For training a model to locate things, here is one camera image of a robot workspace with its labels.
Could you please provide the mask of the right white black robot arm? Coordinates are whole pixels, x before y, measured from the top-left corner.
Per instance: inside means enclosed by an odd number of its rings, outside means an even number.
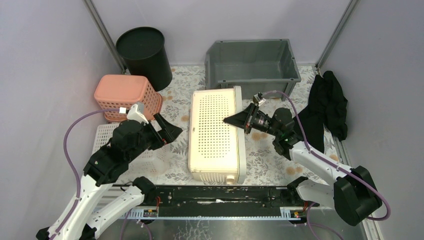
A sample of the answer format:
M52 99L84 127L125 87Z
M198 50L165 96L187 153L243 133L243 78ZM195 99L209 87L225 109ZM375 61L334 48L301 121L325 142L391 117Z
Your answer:
M306 167L325 181L316 183L307 177L292 181L286 193L291 205L315 202L334 209L345 223L356 226L385 204L366 168L342 164L310 146L304 136L294 131L295 121L289 109L278 108L270 117L251 103L223 121L243 129L245 134L255 129L274 136L272 144L279 155Z

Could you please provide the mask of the large black cylindrical container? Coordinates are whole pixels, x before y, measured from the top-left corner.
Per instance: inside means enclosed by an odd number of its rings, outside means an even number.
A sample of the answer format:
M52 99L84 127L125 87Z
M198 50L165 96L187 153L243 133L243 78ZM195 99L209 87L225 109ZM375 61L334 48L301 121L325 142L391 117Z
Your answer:
M131 75L146 77L156 92L170 85L173 74L161 31L149 26L130 29L115 47Z

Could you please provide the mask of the white perforated plastic basket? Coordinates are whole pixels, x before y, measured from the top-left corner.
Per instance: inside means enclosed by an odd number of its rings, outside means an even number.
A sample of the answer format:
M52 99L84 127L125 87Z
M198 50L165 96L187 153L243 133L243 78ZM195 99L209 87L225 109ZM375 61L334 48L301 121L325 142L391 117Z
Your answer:
M97 127L92 153L95 153L104 146L110 138L112 138L113 131L119 126L118 123L101 124ZM128 167L128 170L123 173L119 178L135 179L136 177L146 176L147 178L157 177L170 166L170 145L165 145L157 150L146 150L133 160Z

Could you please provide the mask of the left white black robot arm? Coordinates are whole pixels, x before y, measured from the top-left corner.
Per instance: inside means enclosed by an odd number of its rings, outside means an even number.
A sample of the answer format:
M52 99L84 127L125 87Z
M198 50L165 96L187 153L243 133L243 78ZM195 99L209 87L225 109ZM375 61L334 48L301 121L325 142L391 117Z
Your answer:
M137 177L123 194L98 212L95 207L130 163L145 151L158 150L174 142L182 129L154 115L156 130L142 117L122 121L108 142L93 153L77 178L76 192L61 216L50 227L40 229L38 240L95 240L123 214L138 205L156 200L156 186L144 176Z

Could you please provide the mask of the pink perforated plastic basket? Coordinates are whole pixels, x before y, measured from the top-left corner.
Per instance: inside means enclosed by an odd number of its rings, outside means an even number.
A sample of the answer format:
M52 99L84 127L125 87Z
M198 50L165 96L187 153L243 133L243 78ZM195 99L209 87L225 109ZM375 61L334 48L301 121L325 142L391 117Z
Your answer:
M104 75L93 96L101 109L128 109L137 102L143 103L143 114L148 120L153 120L153 115L159 113L163 105L160 93L146 77L138 75Z

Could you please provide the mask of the cream perforated plastic basket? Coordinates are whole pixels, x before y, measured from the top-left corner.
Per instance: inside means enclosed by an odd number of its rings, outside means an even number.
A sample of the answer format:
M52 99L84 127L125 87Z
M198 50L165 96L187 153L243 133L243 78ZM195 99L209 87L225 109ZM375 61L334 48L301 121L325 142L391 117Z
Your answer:
M194 180L219 185L244 183L247 178L245 133L224 122L242 109L240 86L193 93L188 168Z

